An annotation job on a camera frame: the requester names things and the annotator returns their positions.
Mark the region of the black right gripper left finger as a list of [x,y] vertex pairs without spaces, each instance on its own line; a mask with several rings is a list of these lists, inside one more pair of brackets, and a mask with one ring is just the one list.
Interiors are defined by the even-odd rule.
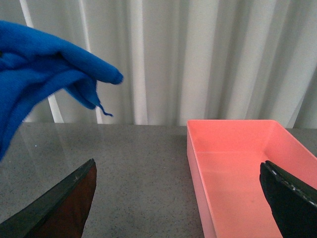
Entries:
[[97,186],[88,160],[41,197],[0,225],[2,238],[80,238]]

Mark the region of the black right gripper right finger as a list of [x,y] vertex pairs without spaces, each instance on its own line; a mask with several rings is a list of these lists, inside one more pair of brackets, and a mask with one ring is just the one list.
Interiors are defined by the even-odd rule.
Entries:
[[317,236],[317,190],[271,161],[260,165],[260,183],[284,238]]

